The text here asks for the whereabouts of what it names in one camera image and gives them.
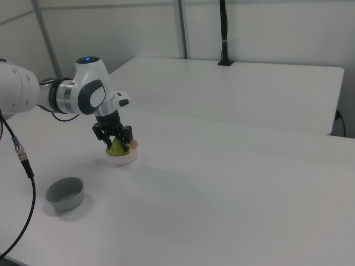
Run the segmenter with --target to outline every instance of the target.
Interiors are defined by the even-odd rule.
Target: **black pole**
[[[222,57],[218,65],[230,66],[234,61],[230,61],[228,58],[228,20],[226,12],[226,1],[220,0],[220,12],[221,12],[221,33],[222,33]]]

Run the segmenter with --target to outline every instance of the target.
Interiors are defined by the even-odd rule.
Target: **yellow object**
[[[128,148],[128,151],[123,150],[123,144],[117,138],[115,138],[112,142],[112,146],[110,147],[110,154],[112,156],[124,156],[131,152],[131,149]]]

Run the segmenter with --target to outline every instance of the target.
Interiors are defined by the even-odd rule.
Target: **white robotic arm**
[[[39,83],[29,70],[6,60],[0,62],[0,108],[3,114],[28,111],[36,105],[50,112],[79,115],[94,114],[93,130],[108,148],[110,136],[117,137],[128,150],[132,129],[120,123],[118,108],[129,103],[124,91],[114,91],[109,74],[98,57],[77,60],[73,80],[52,79]]]

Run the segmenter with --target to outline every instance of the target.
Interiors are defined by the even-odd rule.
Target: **table surface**
[[[32,221],[9,254],[28,265],[352,265],[355,142],[120,109],[139,156],[115,167],[91,126],[35,108],[9,123],[35,173]],[[7,132],[0,142],[0,250],[31,204]],[[85,199],[55,213],[56,180],[77,176]]]
[[[323,66],[134,58],[111,73],[132,107],[327,135],[344,70]]]

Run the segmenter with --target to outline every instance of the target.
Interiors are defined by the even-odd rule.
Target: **small bowl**
[[[66,177],[53,183],[45,198],[58,212],[78,207],[84,199],[84,183],[77,177]]]
[[[109,160],[115,165],[126,165],[130,162],[133,162],[138,156],[138,142],[135,139],[132,139],[131,143],[128,145],[131,149],[129,154],[123,156],[112,156],[109,149],[106,147],[106,154],[109,157]]]

